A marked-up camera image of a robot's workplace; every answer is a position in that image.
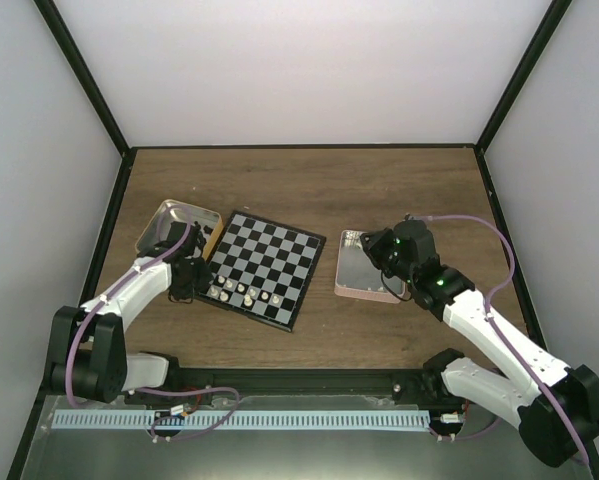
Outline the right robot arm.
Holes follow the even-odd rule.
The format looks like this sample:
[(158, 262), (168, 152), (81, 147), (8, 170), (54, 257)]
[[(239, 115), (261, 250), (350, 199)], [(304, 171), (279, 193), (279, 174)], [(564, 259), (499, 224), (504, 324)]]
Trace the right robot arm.
[(475, 345), (492, 372), (457, 357), (423, 378), (426, 396), (452, 396), (487, 409), (514, 427), (526, 448), (556, 468), (571, 459), (590, 463), (588, 446), (599, 437), (599, 377), (554, 357), (492, 306), (499, 286), (482, 293), (459, 270), (442, 263), (429, 216), (406, 216), (392, 228), (363, 233), (360, 244), (383, 275), (405, 283), (411, 299)]

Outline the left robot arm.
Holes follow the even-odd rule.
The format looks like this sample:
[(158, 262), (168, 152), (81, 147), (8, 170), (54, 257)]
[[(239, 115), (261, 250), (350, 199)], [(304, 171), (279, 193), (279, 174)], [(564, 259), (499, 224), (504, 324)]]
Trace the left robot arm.
[(190, 303), (212, 282), (203, 257), (208, 229), (174, 222), (165, 239), (144, 249), (103, 293), (78, 307), (63, 306), (52, 320), (43, 384), (63, 393), (73, 408), (109, 403), (124, 392), (148, 388), (160, 403), (175, 402), (182, 377), (165, 354), (128, 354), (125, 333), (159, 295)]

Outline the pink tin tray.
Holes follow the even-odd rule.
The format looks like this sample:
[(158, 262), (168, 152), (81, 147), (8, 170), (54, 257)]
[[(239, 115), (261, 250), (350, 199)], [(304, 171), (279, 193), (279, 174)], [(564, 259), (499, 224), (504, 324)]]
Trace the pink tin tray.
[(405, 284), (386, 278), (376, 269), (361, 245), (362, 232), (343, 230), (340, 237), (334, 293), (340, 297), (398, 304), (406, 300)]

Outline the yellow tin tray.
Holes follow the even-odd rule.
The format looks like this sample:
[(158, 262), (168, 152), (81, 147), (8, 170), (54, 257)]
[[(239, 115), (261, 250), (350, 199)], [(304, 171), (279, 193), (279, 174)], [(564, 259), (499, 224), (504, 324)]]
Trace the yellow tin tray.
[(194, 221), (214, 228), (207, 245), (203, 250), (197, 247), (194, 253), (194, 256), (201, 255), (205, 260), (208, 260), (223, 231), (223, 218), (218, 212), (173, 199), (164, 200), (151, 217), (135, 243), (137, 255), (141, 256), (159, 243), (175, 243), (181, 237), (187, 225), (190, 225), (193, 229)]

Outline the black and silver chessboard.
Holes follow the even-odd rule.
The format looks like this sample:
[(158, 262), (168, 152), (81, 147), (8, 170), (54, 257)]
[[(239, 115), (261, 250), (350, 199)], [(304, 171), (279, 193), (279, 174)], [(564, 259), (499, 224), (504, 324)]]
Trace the black and silver chessboard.
[[(213, 281), (196, 298), (291, 332), (325, 244), (323, 235), (235, 210), (207, 260)], [(220, 275), (225, 277), (222, 284), (217, 281)], [(232, 288), (225, 288), (227, 280)], [(244, 292), (237, 291), (238, 284), (244, 285)], [(211, 287), (218, 290), (216, 296), (209, 293)], [(250, 288), (257, 290), (256, 296), (248, 294)], [(267, 300), (260, 298), (262, 291), (269, 294)], [(229, 295), (225, 302), (220, 300), (222, 292)], [(253, 300), (250, 307), (244, 305), (246, 295)], [(280, 297), (280, 303), (273, 304), (273, 296)]]

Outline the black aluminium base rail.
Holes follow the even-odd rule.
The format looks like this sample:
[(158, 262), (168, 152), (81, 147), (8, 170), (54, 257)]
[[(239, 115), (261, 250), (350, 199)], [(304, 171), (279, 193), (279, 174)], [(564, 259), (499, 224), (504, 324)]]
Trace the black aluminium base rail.
[(237, 369), (180, 368), (163, 391), (232, 387), (240, 396), (338, 396), (389, 398), (421, 409), (454, 408), (465, 399), (451, 395), (440, 373), (427, 369)]

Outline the right black frame post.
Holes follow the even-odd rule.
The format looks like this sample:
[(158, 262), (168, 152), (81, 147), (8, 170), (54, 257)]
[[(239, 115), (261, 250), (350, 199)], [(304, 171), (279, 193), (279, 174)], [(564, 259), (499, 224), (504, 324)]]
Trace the right black frame post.
[(549, 3), (475, 144), (478, 156), (484, 155), (492, 144), (571, 4), (572, 0), (553, 0)]

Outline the black frame post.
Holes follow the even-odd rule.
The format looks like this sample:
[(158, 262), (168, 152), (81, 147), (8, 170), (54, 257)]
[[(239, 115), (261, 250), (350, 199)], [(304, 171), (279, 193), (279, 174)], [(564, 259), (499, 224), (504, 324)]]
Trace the black frame post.
[(34, 0), (33, 3), (45, 21), (116, 150), (121, 157), (127, 156), (130, 146), (56, 3), (51, 0)]
[(475, 144), (478, 156), (484, 155), (492, 144), (571, 4), (572, 0), (553, 0), (549, 3)]

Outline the left black frame post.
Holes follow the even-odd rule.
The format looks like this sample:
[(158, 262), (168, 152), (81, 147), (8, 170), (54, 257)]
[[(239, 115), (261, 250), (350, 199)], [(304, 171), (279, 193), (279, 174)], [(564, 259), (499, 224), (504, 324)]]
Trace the left black frame post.
[(45, 21), (116, 150), (121, 157), (127, 156), (130, 146), (56, 3), (51, 0), (34, 0), (33, 3)]

